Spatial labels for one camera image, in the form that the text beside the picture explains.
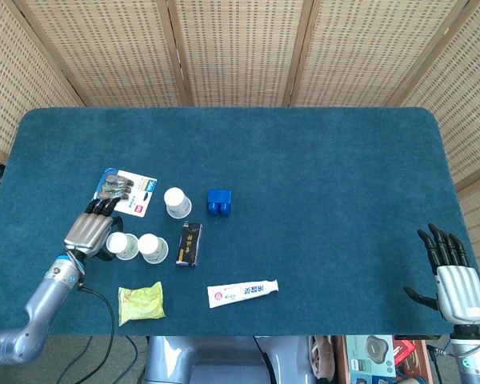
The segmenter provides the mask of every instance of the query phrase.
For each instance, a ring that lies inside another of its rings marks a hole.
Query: white paper cup
[[[137,256],[137,238],[133,234],[114,232],[106,240],[106,248],[121,260],[131,260]]]
[[[192,211],[192,202],[179,188],[166,190],[163,200],[166,202],[167,213],[172,218],[185,218]]]
[[[154,234],[144,234],[138,240],[138,250],[149,264],[163,262],[169,253],[169,246],[163,238]]]

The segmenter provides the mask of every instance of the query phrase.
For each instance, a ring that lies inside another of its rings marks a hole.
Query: black packaged item
[[[179,239],[178,260],[179,266],[196,266],[198,264],[199,238],[202,224],[199,222],[185,222],[182,236]]]

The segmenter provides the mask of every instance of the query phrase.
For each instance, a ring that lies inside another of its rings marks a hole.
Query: robotic hand
[[[453,352],[434,352],[457,360],[463,384],[480,383],[480,278],[470,267],[464,245],[457,237],[433,224],[429,229],[434,240],[423,230],[418,231],[418,236],[425,243],[438,288],[437,299],[421,296],[409,286],[404,290],[417,303],[439,310],[454,326],[450,334]]]
[[[112,218],[120,198],[93,200],[81,214],[64,240],[66,254],[58,256],[25,306],[28,324],[21,330],[0,331],[0,364],[31,362],[44,347],[48,329],[73,287],[83,285],[84,265],[97,256],[112,260],[102,250],[113,226],[122,230],[121,218]]]

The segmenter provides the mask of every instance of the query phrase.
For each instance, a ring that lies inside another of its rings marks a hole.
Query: blue toy block
[[[208,212],[210,212],[212,216],[216,216],[218,214],[221,216],[229,216],[231,213],[231,191],[209,190]]]

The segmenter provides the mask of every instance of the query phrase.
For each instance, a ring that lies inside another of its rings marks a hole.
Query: white toothpaste tube
[[[278,281],[269,282],[240,282],[238,284],[229,284],[227,286],[209,286],[208,301],[210,308],[224,306],[232,302],[240,302],[248,298],[257,298],[270,292],[279,290]]]

